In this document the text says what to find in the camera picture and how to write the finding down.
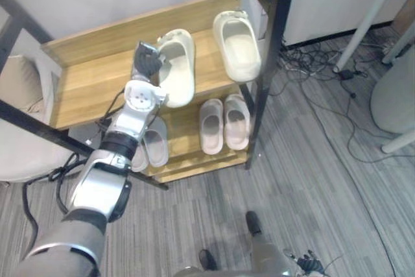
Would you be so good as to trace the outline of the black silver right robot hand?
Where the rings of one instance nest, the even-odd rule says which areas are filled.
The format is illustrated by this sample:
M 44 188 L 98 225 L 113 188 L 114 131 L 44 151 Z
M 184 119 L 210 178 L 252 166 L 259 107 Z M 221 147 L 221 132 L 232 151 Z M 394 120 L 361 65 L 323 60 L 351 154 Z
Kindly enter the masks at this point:
M 286 255 L 289 259 L 293 260 L 299 268 L 305 273 L 319 273 L 324 274 L 325 269 L 322 265 L 322 262 L 316 257 L 312 250 L 308 250 L 308 254 L 304 254 L 302 257 L 297 257 L 293 251 L 289 249 L 285 249 L 283 251 L 284 255 Z

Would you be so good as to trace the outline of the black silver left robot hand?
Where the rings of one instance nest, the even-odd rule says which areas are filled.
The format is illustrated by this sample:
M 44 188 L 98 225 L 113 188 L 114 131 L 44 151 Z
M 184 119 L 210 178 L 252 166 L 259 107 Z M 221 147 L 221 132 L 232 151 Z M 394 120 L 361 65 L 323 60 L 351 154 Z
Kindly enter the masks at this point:
M 140 41 L 134 50 L 131 79 L 150 81 L 158 73 L 165 62 L 165 55 L 146 42 Z

